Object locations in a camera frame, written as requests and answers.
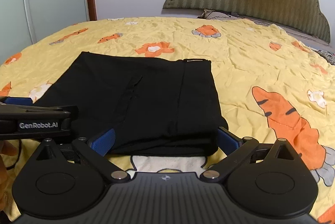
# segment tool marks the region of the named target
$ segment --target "screw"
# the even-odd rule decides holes
[[[128,173],[125,172],[125,171],[114,171],[112,174],[111,174],[111,177],[113,179],[124,179],[128,176]]]
[[[216,179],[220,176],[220,173],[215,170],[206,170],[203,175],[208,179]]]

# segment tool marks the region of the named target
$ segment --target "pillow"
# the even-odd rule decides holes
[[[314,36],[305,34],[297,29],[293,29],[291,27],[287,27],[278,23],[262,20],[262,19],[257,19],[249,16],[244,16],[244,15],[238,15],[237,13],[229,13],[225,11],[217,11],[217,10],[204,10],[204,13],[199,16],[198,18],[202,19],[216,19],[220,21],[225,21],[225,20],[236,20],[236,19],[249,19],[253,21],[257,25],[263,25],[263,26],[270,26],[272,24],[277,25],[278,27],[282,28],[287,32],[287,34],[291,35],[295,39],[303,42],[306,46],[315,48],[317,50],[322,50],[322,51],[334,51],[334,49],[325,41],[318,39]]]

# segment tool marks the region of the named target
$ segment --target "bed sheet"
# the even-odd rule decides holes
[[[0,95],[29,96],[36,101],[82,51],[211,60],[229,130],[264,143],[287,138],[318,182],[311,215],[321,223],[335,222],[335,67],[283,29],[247,19],[143,17],[79,23],[10,57],[0,67]],[[94,96],[90,87],[82,89]],[[11,142],[19,146],[19,141]],[[5,212],[10,220],[19,216],[11,184],[37,146],[36,141],[23,140],[17,162],[4,156],[6,166],[16,162],[8,171],[6,190]],[[200,174],[225,154],[219,149],[210,157],[106,157],[133,176],[135,171]]]

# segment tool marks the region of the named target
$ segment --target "white flower pattern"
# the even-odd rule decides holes
[[[125,23],[125,25],[137,25],[138,24],[138,22],[127,22],[127,23]]]
[[[312,92],[311,90],[307,91],[307,96],[309,100],[312,102],[316,102],[316,104],[321,108],[326,108],[327,105],[326,100],[323,98],[324,94],[325,93],[321,91],[314,91],[314,92]]]
[[[118,20],[122,20],[122,19],[125,19],[124,17],[122,18],[107,18],[107,20],[110,20],[110,21],[118,21]]]

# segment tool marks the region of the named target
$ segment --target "black garment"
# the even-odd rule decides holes
[[[217,127],[226,123],[211,62],[202,59],[170,62],[82,52],[35,105],[77,105],[71,138],[113,128],[113,154],[211,155]]]

